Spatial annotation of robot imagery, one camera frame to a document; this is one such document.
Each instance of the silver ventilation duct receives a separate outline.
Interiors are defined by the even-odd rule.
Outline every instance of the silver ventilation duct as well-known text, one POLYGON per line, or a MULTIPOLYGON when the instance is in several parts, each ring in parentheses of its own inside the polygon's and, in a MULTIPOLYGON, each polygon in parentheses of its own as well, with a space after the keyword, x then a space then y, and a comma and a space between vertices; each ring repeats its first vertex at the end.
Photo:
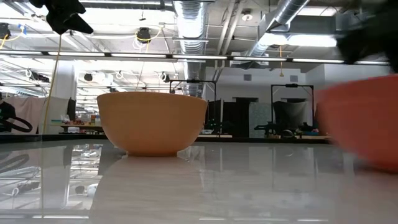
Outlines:
MULTIPOLYGON (((205 36, 206 7, 207 3, 205 2, 174 1, 179 37, 193 39, 180 41, 183 54, 198 55, 204 53, 205 43, 195 39, 202 39, 205 36)), ((184 62, 185 79, 204 80, 204 68, 202 63, 184 62)), ((201 95, 192 85, 188 86, 188 92, 191 96, 201 95)))
POLYGON ((292 22, 294 17, 297 16, 297 14, 305 5, 307 5, 309 1, 310 0, 280 0, 277 9, 271 12, 273 18, 270 21, 266 21, 266 28, 263 31, 263 35, 248 52, 248 56, 261 57, 267 50, 268 46, 272 44, 269 41, 268 31, 292 22))

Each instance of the orange bowl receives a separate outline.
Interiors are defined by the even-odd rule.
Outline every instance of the orange bowl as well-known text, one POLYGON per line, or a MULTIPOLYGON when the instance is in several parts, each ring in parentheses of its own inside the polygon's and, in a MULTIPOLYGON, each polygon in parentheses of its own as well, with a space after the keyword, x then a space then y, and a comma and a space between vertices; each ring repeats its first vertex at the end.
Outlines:
POLYGON ((321 91, 321 126, 342 148, 372 165, 398 171, 398 75, 321 91))
POLYGON ((174 156, 198 137, 207 102, 168 93, 107 93, 97 98, 108 139, 133 156, 174 156))

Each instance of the ceiling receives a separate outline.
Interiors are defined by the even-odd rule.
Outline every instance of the ceiling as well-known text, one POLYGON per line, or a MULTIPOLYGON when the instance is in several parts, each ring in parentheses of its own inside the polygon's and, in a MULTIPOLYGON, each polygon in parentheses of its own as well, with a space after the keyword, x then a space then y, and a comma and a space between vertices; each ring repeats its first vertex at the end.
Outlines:
MULTIPOLYGON (((321 1, 312 0, 299 15, 306 16, 333 16, 338 9, 347 5, 349 1, 321 1)), ((206 54, 215 54, 222 31, 223 14, 228 8, 230 0, 216 0, 208 3, 208 21, 206 27, 206 54)), ((257 27, 261 21, 261 13, 268 13, 276 8, 277 0, 243 0, 244 9, 250 9, 253 18, 250 21, 238 19, 233 32, 227 54, 231 52, 244 52, 249 50, 257 39, 257 27)), ((142 52, 179 54, 181 52, 176 26, 175 14, 172 11, 126 9, 112 4, 107 8, 86 8, 82 18, 94 29, 91 35, 71 32, 62 35, 61 51, 74 52, 142 52), (157 36, 148 45, 140 45, 135 39, 135 33, 140 27, 149 27, 151 36, 157 36)), ((19 24, 26 28, 25 34, 12 42, 6 42, 3 50, 39 50, 57 51, 58 34, 42 20, 47 15, 46 8, 37 9, 27 1, 0 0, 0 22, 10 24, 12 37, 21 33, 19 24)), ((335 58, 337 53, 333 47, 299 47, 293 45, 281 46, 283 57, 302 58, 335 58)), ((280 56, 279 48, 268 48, 267 54, 272 57, 280 56)), ((0 58, 0 82, 28 84, 37 83, 29 80, 27 69, 38 72, 51 78, 54 60, 39 58, 0 58)), ((287 64, 286 68, 308 70, 314 65, 304 63, 287 64)), ((280 63, 270 63, 269 68, 280 68, 280 63)), ((184 78, 184 64, 182 62, 134 62, 134 61, 106 61, 106 60, 76 60, 75 70, 79 73, 79 85, 100 85, 98 82, 84 81, 86 73, 100 73, 113 76, 113 82, 119 86, 145 86, 168 87, 159 75, 163 73, 172 78, 184 78)), ((27 93, 43 95, 48 88, 24 88, 27 93)), ((78 98, 84 95, 95 96, 108 92, 100 90, 78 90, 78 98)))

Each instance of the blurry orange bowl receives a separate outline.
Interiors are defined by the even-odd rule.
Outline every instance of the blurry orange bowl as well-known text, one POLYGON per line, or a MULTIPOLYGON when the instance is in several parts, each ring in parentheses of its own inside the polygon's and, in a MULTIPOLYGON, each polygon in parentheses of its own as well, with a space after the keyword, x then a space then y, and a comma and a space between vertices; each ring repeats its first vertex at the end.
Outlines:
POLYGON ((207 102, 168 93, 107 93, 97 98, 105 135, 133 156, 174 156, 198 137, 207 102))
POLYGON ((321 126, 342 148, 372 165, 398 171, 398 75, 320 92, 321 126))

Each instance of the white column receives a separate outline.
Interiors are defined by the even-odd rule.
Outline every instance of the white column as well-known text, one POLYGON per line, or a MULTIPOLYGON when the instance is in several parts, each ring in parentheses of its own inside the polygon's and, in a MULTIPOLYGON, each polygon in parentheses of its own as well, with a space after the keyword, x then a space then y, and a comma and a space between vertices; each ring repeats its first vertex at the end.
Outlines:
POLYGON ((54 80, 52 96, 57 98, 76 99, 78 73, 74 61, 59 61, 54 80))

